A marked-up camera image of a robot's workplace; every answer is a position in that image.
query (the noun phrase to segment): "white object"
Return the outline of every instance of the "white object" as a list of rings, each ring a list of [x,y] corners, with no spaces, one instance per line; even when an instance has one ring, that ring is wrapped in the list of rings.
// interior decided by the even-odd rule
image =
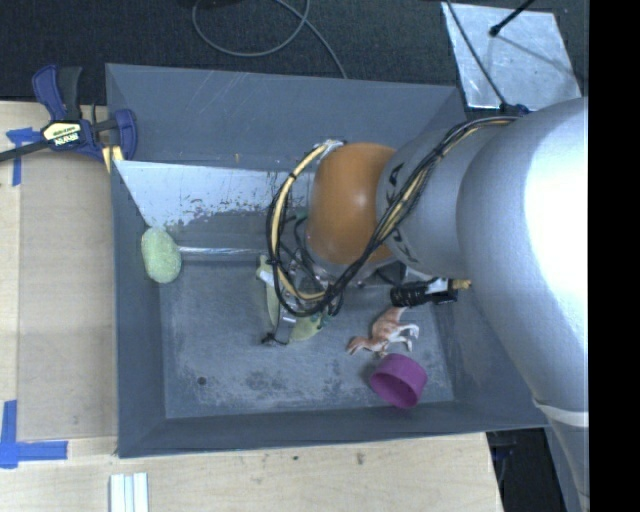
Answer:
[[[109,480],[110,512],[148,512],[149,488],[146,473],[111,475]]]

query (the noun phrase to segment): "yellow cable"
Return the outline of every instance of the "yellow cable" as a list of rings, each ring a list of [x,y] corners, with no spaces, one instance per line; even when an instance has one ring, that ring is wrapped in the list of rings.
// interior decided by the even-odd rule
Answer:
[[[511,120],[506,120],[506,119],[497,119],[495,121],[490,121],[487,124],[491,125],[491,124],[509,124],[511,123]],[[451,143],[447,144],[441,152],[441,155],[438,157],[437,161],[433,164],[434,166],[437,165],[446,155],[447,153],[449,153],[449,151],[451,151],[458,143],[460,143],[462,140],[466,139],[469,135],[471,135],[472,133],[478,131],[479,129],[483,128],[484,126],[486,126],[486,124],[483,125],[477,125],[477,126],[473,126],[471,128],[469,128],[466,132],[464,132],[462,134],[462,136],[455,140],[452,141]],[[416,188],[419,188],[422,186],[422,183],[424,183],[424,180],[427,178],[427,173],[424,172],[421,174],[421,176],[416,179],[413,183],[411,183],[409,185],[409,187],[407,188],[407,190],[405,191],[405,193],[403,194],[401,200],[396,204],[396,206],[394,207],[393,211],[389,214],[389,217],[387,217],[387,222],[385,223],[384,226],[382,226],[382,230],[381,230],[381,238],[384,239],[386,238],[386,236],[391,233],[393,231],[393,229],[395,229],[395,226],[393,225],[394,221],[396,220],[398,211],[407,203],[407,201],[409,201],[409,199],[411,198],[413,192],[416,190]]]
[[[315,148],[311,153],[309,153],[299,164],[298,166],[291,172],[291,174],[284,181],[282,188],[280,189],[280,195],[278,196],[278,200],[273,207],[273,218],[271,220],[271,251],[273,254],[276,253],[278,247],[278,227],[280,225],[280,217],[282,216],[282,210],[284,207],[284,201],[289,194],[289,189],[293,186],[293,183],[296,181],[298,176],[304,171],[304,169],[311,163],[311,161],[316,158],[318,155],[322,154],[329,146],[327,144],[321,144],[317,148]],[[314,294],[302,293],[291,284],[287,275],[282,271],[282,269],[278,268],[278,278],[282,282],[283,286],[286,290],[296,296],[301,300],[319,300],[324,297],[324,292],[318,292]]]

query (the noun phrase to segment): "blue tape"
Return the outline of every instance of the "blue tape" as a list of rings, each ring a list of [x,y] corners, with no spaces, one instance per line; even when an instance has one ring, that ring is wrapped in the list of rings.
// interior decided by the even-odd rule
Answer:
[[[18,401],[4,403],[0,435],[0,468],[15,469],[19,462],[33,460],[66,460],[68,441],[16,442]]]
[[[14,146],[19,148],[25,143],[39,142],[42,138],[40,132],[31,128],[19,128],[17,130],[9,130],[7,137]],[[15,187],[22,182],[22,160],[16,158],[13,161],[13,180],[12,185]]]

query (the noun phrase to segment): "wire bundle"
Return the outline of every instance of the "wire bundle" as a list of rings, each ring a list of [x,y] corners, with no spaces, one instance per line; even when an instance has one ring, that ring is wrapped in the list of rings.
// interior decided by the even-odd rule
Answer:
[[[291,32],[291,35],[289,35],[289,37],[287,37],[282,43],[274,46],[273,48],[269,48],[268,50],[264,50],[261,52],[239,52],[235,50],[230,50],[228,48],[224,48],[223,46],[220,46],[219,44],[214,43],[211,39],[205,36],[204,32],[200,28],[200,25],[198,24],[198,8],[200,7],[200,4],[202,3],[202,1],[203,0],[198,0],[193,6],[193,9],[191,10],[191,22],[193,24],[193,28],[196,30],[200,38],[215,50],[218,50],[219,52],[222,52],[226,55],[231,55],[232,57],[243,57],[243,58],[266,57],[288,46],[298,36],[298,33],[302,30],[302,27],[306,25],[307,27],[309,27],[311,32],[313,32],[313,34],[318,38],[318,40],[322,43],[322,45],[327,49],[327,51],[329,52],[329,55],[331,55],[331,58],[333,59],[333,61],[336,63],[336,66],[340,70],[340,74],[342,75],[342,78],[345,78],[345,79],[348,78],[347,73],[344,70],[344,67],[342,67],[342,63],[338,59],[338,56],[336,55],[336,53],[333,51],[333,48],[331,48],[331,46],[329,45],[327,40],[322,36],[320,31],[309,21],[309,10],[311,9],[311,0],[305,1],[303,13],[300,13],[299,11],[291,7],[289,4],[283,2],[282,0],[273,0],[280,7],[284,7],[286,10],[292,13],[296,18],[298,18],[300,20],[300,23],[298,23],[298,26],[295,28],[295,30]]]
[[[342,306],[343,293],[346,287],[362,269],[371,255],[413,211],[433,170],[447,153],[460,141],[483,127],[506,125],[516,119],[518,119],[518,117],[499,116],[463,123],[452,128],[442,141],[411,171],[400,190],[394,194],[389,207],[378,221],[362,255],[349,265],[335,282],[328,283],[324,291],[305,293],[293,285],[293,280],[285,268],[281,256],[282,244],[280,238],[286,223],[286,208],[293,183],[315,158],[331,148],[333,142],[327,141],[313,149],[302,159],[281,185],[273,198],[267,215],[269,261],[273,266],[274,285],[280,304],[296,317],[311,316],[320,312],[326,312],[330,316],[335,316]],[[283,289],[284,293],[295,297],[298,305],[297,309],[287,303],[283,296]]]

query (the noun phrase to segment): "black floor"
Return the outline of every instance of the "black floor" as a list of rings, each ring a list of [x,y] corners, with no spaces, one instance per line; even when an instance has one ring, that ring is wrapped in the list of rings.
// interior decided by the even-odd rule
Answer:
[[[2,2],[1,99],[33,99],[31,76],[42,66],[79,65],[82,103],[106,103],[106,62],[339,77],[327,50],[306,27],[283,50],[237,58],[207,46],[191,24],[194,0]],[[274,1],[245,0],[217,9],[205,0],[202,30],[217,43],[260,51],[282,41],[297,19]],[[290,0],[299,11],[304,0]],[[520,0],[475,3],[515,8]],[[538,0],[552,11],[578,84],[588,94],[587,0]],[[315,0],[309,20],[339,57],[349,78],[458,85],[455,59],[439,2]],[[563,512],[542,430],[488,434],[506,512]]]

